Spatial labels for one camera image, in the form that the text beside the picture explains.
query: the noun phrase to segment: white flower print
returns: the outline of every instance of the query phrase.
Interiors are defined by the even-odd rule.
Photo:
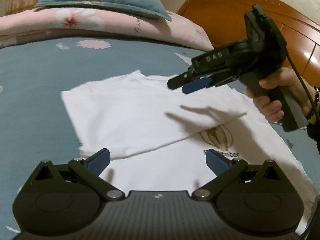
[[[109,42],[99,40],[78,41],[76,46],[88,49],[108,49],[111,47]]]
[[[57,46],[59,49],[69,49],[69,47],[66,46],[66,45],[63,45],[62,42],[57,43],[56,46]]]
[[[56,12],[57,22],[49,24],[49,28],[73,28],[82,30],[103,31],[104,21],[94,16],[96,9],[61,8]]]

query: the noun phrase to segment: round black disc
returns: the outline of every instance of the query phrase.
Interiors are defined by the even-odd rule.
[[[100,199],[95,191],[77,183],[51,185],[44,180],[39,190],[20,192],[13,213],[21,229],[43,236],[64,235],[88,225],[98,214]]]
[[[216,203],[227,223],[250,235],[294,231],[303,214],[295,193],[222,192]]]

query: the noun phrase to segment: black cable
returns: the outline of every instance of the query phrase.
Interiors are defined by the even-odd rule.
[[[290,65],[291,65],[292,69],[293,69],[294,72],[296,73],[296,75],[297,75],[297,77],[298,77],[301,85],[303,86],[304,90],[305,90],[306,93],[307,93],[307,96],[308,96],[308,98],[309,98],[309,100],[310,100],[310,103],[311,103],[311,107],[312,107],[314,113],[316,114],[317,121],[320,122],[320,116],[319,116],[319,113],[318,113],[318,111],[317,111],[316,104],[314,103],[314,100],[312,99],[312,97],[311,97],[311,95],[310,95],[310,92],[309,92],[306,84],[305,84],[304,81],[302,80],[302,78],[301,78],[301,76],[300,76],[297,68],[295,67],[294,63],[292,62],[292,60],[291,60],[288,52],[287,52],[287,58],[288,58],[288,60],[289,60],[289,62],[290,62]]]

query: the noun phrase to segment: gripper handle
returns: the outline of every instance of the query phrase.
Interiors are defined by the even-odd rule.
[[[294,95],[287,86],[279,86],[266,90],[260,87],[257,73],[248,72],[239,78],[240,82],[247,86],[255,96],[269,96],[271,101],[279,100],[284,117],[279,121],[285,132],[294,131],[308,125],[308,121],[302,113]]]

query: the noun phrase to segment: wooden headboard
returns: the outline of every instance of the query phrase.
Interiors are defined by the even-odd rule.
[[[214,47],[246,39],[244,14],[259,4],[287,41],[289,55],[310,85],[320,85],[320,26],[279,0],[186,0],[178,14],[201,26]],[[286,60],[284,66],[290,66]]]

